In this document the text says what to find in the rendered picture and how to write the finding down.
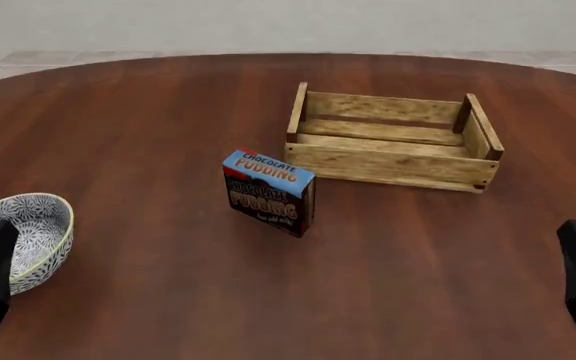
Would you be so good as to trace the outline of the wooden slat tray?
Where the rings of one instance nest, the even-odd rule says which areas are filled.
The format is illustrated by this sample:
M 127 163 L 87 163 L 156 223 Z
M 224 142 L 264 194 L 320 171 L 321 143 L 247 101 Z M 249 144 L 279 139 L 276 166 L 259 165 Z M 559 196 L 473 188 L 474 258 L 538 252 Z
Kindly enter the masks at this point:
M 299 84 L 285 160 L 326 179 L 482 193 L 505 152 L 476 95 L 433 101 Z

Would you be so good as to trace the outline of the chocolate pudding box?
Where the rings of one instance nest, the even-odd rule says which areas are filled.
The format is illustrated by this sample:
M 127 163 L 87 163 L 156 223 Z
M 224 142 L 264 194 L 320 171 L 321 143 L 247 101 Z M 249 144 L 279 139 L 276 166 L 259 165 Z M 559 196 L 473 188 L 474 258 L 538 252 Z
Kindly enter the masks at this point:
M 232 209 L 302 237 L 314 220 L 316 175 L 247 149 L 222 162 Z

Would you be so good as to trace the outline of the patterned white bowl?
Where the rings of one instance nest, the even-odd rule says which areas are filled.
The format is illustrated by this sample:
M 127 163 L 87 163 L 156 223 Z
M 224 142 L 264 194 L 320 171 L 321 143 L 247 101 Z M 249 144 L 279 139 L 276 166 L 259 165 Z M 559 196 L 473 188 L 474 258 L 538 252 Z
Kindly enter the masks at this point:
M 74 242 L 74 211 L 48 193 L 17 194 L 0 200 L 0 220 L 19 231 L 10 270 L 13 296 L 45 283 L 66 261 Z

